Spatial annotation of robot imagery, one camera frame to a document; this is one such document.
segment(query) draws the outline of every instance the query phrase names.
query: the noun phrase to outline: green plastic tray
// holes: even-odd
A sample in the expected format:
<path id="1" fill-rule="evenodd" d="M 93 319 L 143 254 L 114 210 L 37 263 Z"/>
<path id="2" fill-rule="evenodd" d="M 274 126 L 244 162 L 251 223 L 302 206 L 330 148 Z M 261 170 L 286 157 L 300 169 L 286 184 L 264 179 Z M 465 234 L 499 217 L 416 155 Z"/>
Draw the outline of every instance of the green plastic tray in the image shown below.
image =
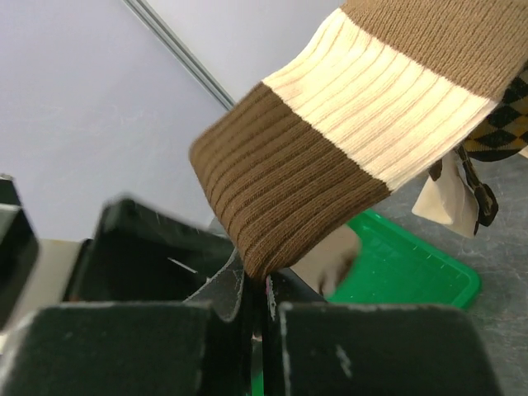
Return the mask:
<path id="1" fill-rule="evenodd" d="M 350 275 L 329 298 L 334 303 L 447 304 L 467 309 L 480 291 L 471 268 L 391 223 L 373 210 L 348 222 L 361 239 Z M 253 380 L 262 396 L 262 375 Z"/>

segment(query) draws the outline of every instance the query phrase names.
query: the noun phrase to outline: gray floor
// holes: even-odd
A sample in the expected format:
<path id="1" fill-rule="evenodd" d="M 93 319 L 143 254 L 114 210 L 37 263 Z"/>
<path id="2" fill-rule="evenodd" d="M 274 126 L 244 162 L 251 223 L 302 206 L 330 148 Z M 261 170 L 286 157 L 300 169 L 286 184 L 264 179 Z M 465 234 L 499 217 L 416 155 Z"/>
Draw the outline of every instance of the gray floor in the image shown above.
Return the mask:
<path id="1" fill-rule="evenodd" d="M 416 180 L 377 205 L 393 220 L 452 257 L 473 267 L 483 291 L 469 313 L 488 348 L 505 396 L 528 394 L 528 159 L 476 163 L 499 202 L 499 213 L 476 239 L 464 239 L 419 219 L 411 208 L 423 181 Z"/>

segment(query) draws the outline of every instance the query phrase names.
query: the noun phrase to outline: sock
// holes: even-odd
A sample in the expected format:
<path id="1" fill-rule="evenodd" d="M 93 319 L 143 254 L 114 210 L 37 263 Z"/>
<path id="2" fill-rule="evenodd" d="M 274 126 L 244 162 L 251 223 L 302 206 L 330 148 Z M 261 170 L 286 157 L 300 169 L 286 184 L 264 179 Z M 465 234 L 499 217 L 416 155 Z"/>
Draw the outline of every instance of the sock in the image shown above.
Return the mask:
<path id="1" fill-rule="evenodd" d="M 528 145 L 528 63 L 508 86 L 501 103 L 464 142 L 468 155 L 493 162 Z"/>
<path id="2" fill-rule="evenodd" d="M 526 61 L 505 0 L 354 0 L 191 147 L 246 272 L 264 280 L 444 157 Z"/>

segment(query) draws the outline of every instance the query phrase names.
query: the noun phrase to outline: ribbed knit fabric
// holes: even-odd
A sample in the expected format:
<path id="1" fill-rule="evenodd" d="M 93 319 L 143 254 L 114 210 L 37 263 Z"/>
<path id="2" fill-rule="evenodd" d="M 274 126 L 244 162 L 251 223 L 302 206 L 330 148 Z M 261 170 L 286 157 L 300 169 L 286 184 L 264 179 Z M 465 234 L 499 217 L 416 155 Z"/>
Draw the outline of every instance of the ribbed knit fabric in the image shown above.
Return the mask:
<path id="1" fill-rule="evenodd" d="M 247 273 L 295 264 L 460 143 L 526 61 L 507 0 L 354 0 L 191 148 Z"/>

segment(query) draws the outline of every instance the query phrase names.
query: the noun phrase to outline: argyle pattern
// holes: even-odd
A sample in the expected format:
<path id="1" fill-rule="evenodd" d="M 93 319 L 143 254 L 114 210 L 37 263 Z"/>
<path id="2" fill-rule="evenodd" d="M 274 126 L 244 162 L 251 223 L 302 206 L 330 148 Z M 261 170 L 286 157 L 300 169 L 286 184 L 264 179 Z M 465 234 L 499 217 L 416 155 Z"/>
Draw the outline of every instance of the argyle pattern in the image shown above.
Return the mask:
<path id="1" fill-rule="evenodd" d="M 499 161 L 528 145 L 528 64 L 513 79 L 501 103 L 464 142 L 473 159 Z"/>

